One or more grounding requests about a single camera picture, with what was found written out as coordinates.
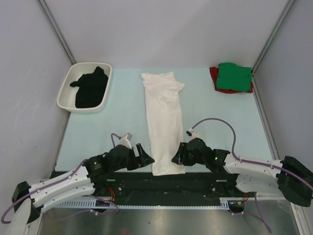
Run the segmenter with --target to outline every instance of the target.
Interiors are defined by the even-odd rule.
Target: folded green shirt
[[[250,67],[233,63],[220,63],[216,87],[225,90],[247,92],[250,90],[252,74]]]

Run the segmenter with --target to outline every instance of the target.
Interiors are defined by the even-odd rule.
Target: white wall
[[[67,118],[56,97],[70,62],[35,0],[1,0],[0,33],[2,214],[18,183],[37,182],[52,166]]]
[[[287,0],[47,0],[75,59],[114,68],[253,66]]]
[[[313,171],[313,1],[299,0],[256,72],[281,156]],[[313,223],[313,207],[309,208]]]

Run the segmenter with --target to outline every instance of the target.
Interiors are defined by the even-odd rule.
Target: black cloth
[[[106,91],[108,76],[99,66],[93,73],[83,74],[78,81],[72,82],[71,87],[79,87],[76,93],[76,108],[93,108],[98,106]]]

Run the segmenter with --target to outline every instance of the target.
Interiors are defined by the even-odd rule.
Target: white plastic bin
[[[79,87],[71,87],[70,83],[77,81],[83,74],[93,73],[97,66],[102,68],[104,70],[104,73],[109,78],[102,102],[98,106],[93,107],[93,108],[78,109],[75,107],[75,99],[76,99],[76,93]],[[104,63],[87,62],[87,63],[77,63],[73,65],[68,70],[67,75],[64,79],[63,85],[61,87],[61,90],[59,92],[59,96],[57,100],[59,107],[62,109],[66,109],[70,112],[75,112],[75,113],[97,113],[101,111],[104,108],[104,105],[107,101],[107,97],[109,94],[110,85],[111,85],[111,73],[112,73],[112,67]]]

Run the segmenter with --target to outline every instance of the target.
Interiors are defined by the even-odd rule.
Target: light blue surface
[[[236,131],[235,151],[238,155],[272,159],[253,94],[215,91],[208,68],[113,69],[104,109],[96,114],[71,114],[55,170],[72,170],[83,159],[108,152],[112,148],[112,132],[118,135],[132,133],[133,146],[141,143],[150,155],[144,87],[140,74],[168,71],[174,71],[176,80],[185,84],[179,93],[184,130],[204,118],[221,118]],[[231,149],[233,136],[225,124],[207,121],[196,130],[212,149]],[[151,166],[136,171],[151,171]],[[197,164],[186,167],[186,171],[208,170]]]

